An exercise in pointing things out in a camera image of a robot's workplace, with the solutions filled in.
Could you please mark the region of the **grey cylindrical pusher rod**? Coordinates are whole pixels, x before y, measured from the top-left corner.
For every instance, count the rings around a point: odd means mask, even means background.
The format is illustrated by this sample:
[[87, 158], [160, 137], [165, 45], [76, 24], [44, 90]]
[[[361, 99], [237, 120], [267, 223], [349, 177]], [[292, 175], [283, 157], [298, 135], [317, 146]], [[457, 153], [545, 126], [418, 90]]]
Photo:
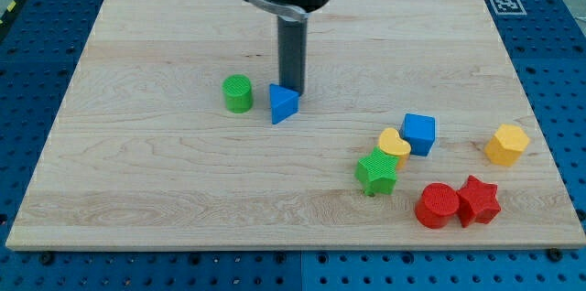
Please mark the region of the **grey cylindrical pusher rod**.
[[277, 18], [279, 85], [302, 95], [305, 90], [307, 22]]

